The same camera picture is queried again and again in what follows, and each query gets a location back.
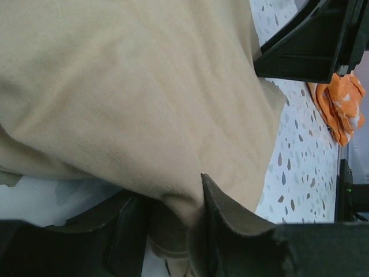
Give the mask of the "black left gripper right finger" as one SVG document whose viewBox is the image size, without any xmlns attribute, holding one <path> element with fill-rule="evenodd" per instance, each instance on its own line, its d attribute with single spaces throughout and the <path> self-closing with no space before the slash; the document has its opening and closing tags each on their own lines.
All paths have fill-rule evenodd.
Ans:
<svg viewBox="0 0 369 277">
<path fill-rule="evenodd" d="M 208 276 L 368 276 L 367 222 L 274 224 L 201 177 Z"/>
</svg>

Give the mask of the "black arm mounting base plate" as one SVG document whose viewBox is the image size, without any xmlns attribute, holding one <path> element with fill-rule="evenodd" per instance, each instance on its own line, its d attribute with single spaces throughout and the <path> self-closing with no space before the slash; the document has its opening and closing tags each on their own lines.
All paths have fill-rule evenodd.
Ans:
<svg viewBox="0 0 369 277">
<path fill-rule="evenodd" d="M 336 186 L 335 222 L 368 222 L 368 184 L 354 184 L 346 159 L 340 160 Z"/>
</svg>

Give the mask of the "orange tie-dye folded t-shirt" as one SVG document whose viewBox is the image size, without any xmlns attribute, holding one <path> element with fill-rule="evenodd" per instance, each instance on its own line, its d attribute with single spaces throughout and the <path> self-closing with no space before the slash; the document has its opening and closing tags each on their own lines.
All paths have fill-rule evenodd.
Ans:
<svg viewBox="0 0 369 277">
<path fill-rule="evenodd" d="M 307 85 L 332 137 L 340 146 L 346 146 L 354 131 L 361 128 L 365 122 L 360 105 L 366 91 L 361 82 L 351 72 L 342 77 L 335 73 L 328 84 Z"/>
</svg>

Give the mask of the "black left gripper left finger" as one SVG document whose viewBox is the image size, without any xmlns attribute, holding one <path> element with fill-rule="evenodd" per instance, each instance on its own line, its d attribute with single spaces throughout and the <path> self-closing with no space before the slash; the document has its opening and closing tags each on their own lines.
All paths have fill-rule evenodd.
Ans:
<svg viewBox="0 0 369 277">
<path fill-rule="evenodd" d="M 117 193 L 62 226 L 1 221 L 1 276 L 141 276 L 150 200 Z"/>
</svg>

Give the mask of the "beige t-shirt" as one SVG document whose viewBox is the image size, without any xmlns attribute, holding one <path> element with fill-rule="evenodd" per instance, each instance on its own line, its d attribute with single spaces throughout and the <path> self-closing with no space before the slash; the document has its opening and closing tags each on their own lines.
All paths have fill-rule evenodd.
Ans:
<svg viewBox="0 0 369 277">
<path fill-rule="evenodd" d="M 285 105 L 259 54 L 249 1 L 2 1 L 1 169 L 156 199 L 154 252 L 206 276 L 201 178 L 243 229 Z"/>
</svg>

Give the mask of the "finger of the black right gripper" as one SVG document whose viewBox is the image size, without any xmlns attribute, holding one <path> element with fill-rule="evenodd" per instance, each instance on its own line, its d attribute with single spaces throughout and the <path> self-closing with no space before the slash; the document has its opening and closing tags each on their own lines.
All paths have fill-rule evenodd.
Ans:
<svg viewBox="0 0 369 277">
<path fill-rule="evenodd" d="M 307 1 L 261 47 L 258 77 L 327 84 L 353 71 L 368 50 L 368 0 Z"/>
</svg>

